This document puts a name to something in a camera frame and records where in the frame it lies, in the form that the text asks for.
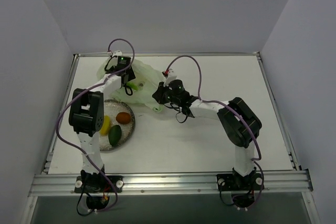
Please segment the green fake grapes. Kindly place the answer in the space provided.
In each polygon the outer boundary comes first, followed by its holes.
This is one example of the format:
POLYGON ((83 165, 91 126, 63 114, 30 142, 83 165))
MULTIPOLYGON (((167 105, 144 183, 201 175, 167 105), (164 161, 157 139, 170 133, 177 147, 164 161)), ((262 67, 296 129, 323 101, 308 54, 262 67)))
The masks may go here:
POLYGON ((127 83, 127 86, 130 87, 133 90, 136 90, 136 91, 138 91, 138 89, 139 89, 136 84, 131 83, 131 82, 127 83))

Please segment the pale green plastic bag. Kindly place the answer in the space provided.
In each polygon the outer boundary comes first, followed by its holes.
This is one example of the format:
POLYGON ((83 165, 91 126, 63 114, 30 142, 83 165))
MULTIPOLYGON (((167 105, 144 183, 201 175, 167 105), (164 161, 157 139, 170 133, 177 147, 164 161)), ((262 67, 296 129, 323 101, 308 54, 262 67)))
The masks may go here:
POLYGON ((138 86, 138 91, 133 90, 132 95, 127 95, 124 88, 121 88, 108 97, 128 104, 142 104, 154 112, 161 112, 163 106, 158 104, 152 94, 157 90, 160 82, 164 81, 162 73, 139 60, 134 60, 132 69, 135 79, 130 81, 138 86))

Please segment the orange fake fruit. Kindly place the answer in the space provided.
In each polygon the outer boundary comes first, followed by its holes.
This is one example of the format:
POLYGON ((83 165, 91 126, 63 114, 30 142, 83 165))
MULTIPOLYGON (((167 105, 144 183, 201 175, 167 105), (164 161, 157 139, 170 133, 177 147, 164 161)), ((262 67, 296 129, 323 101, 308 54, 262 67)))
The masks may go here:
POLYGON ((131 122, 131 114, 127 112, 119 112, 117 116, 115 117, 116 121, 119 124, 129 124, 131 122))

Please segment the dark green fake avocado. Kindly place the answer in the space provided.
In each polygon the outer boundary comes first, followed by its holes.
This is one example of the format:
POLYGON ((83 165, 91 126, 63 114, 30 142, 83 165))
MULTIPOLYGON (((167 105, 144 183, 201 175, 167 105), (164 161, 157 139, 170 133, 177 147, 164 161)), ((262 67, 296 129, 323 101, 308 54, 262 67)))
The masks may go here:
POLYGON ((110 128, 108 133, 109 144, 114 147, 118 144, 122 136, 122 130, 120 125, 114 125, 110 128))

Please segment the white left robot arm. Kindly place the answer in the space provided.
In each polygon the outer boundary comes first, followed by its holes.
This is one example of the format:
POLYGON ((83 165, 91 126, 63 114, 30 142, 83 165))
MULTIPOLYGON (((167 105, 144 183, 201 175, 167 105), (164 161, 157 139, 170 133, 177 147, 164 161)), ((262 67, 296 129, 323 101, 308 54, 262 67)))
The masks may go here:
POLYGON ((94 192, 105 188, 104 163, 99 148, 99 131, 104 120, 104 97, 123 88, 135 79, 132 69, 134 57, 117 56, 117 64, 95 84, 85 89, 76 88, 72 94, 69 125, 77 134, 83 155, 82 170, 90 174, 87 186, 94 192))

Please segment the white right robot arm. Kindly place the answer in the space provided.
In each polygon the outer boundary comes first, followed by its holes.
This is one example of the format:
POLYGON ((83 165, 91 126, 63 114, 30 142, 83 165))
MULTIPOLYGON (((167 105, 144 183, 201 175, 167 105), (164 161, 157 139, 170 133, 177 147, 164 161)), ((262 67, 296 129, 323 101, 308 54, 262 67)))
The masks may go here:
POLYGON ((244 189, 251 184, 250 173, 255 168, 254 162, 261 160, 256 140, 262 123, 242 98, 235 97, 226 102, 202 100, 187 92, 179 79, 168 85, 160 82, 152 97, 159 104, 177 106, 187 117, 219 121, 228 139, 235 145, 235 186, 244 189))

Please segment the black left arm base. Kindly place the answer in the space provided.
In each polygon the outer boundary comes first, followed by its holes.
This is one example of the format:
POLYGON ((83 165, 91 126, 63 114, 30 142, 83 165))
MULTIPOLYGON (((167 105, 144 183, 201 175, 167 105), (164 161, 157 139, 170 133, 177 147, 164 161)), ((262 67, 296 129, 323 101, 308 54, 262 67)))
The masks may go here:
POLYGON ((75 182, 74 193, 79 194, 77 207, 82 210, 106 210, 113 202, 108 194, 121 193, 123 187, 123 176, 108 175, 114 188, 101 175, 87 175, 85 178, 78 176, 75 182))

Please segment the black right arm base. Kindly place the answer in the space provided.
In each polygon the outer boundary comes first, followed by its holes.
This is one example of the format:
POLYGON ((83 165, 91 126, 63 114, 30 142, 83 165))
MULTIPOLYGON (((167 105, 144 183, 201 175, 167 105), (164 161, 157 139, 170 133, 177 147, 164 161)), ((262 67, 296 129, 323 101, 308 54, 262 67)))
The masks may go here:
POLYGON ((261 196, 265 189, 264 176, 251 172, 245 177, 236 172, 232 174, 217 174, 217 188, 221 202, 228 207, 247 211, 261 196))

